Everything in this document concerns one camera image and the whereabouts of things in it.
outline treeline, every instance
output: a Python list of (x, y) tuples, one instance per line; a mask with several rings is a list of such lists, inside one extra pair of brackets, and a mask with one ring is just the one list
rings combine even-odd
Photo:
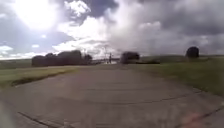
[[(192, 46), (186, 51), (186, 58), (197, 59), (199, 58), (199, 48)], [(138, 52), (127, 51), (123, 52), (120, 57), (121, 64), (160, 64), (158, 60), (140, 61), (140, 54)]]
[(34, 56), (32, 66), (66, 66), (66, 65), (90, 65), (92, 56), (89, 54), (82, 55), (81, 51), (66, 51), (59, 54), (48, 53), (45, 56)]

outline field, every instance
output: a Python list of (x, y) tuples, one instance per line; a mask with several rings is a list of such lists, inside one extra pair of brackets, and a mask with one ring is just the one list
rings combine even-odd
[(0, 88), (16, 86), (75, 70), (76, 68), (73, 66), (2, 69), (0, 70)]
[[(224, 96), (223, 56), (202, 56), (193, 61), (178, 55), (142, 57), (141, 60), (157, 60), (160, 64), (137, 64), (130, 67)], [(0, 61), (0, 69), (0, 87), (14, 86), (76, 70), (72, 66), (31, 68), (29, 59)]]
[(171, 62), (132, 66), (156, 76), (163, 76), (206, 92), (224, 96), (224, 59), (222, 57), (201, 58), (197, 61), (179, 63)]

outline green grass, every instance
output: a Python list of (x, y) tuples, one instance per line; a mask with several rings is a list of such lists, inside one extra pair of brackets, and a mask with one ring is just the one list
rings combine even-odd
[(0, 69), (31, 68), (31, 59), (1, 60)]
[(74, 66), (4, 69), (0, 70), (0, 88), (16, 86), (62, 73), (73, 72), (76, 69)]
[(223, 59), (158, 65), (134, 65), (135, 68), (151, 74), (165, 76), (203, 91), (224, 96), (223, 66)]

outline sun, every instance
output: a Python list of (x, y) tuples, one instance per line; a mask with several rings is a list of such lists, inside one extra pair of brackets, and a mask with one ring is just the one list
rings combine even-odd
[(57, 20), (55, 6), (48, 0), (15, 0), (13, 9), (31, 29), (49, 29)]

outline asphalt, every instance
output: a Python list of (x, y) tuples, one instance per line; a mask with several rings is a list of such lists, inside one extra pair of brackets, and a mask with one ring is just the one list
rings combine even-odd
[(221, 97), (130, 69), (80, 69), (4, 90), (0, 98), (0, 127), (224, 126)]

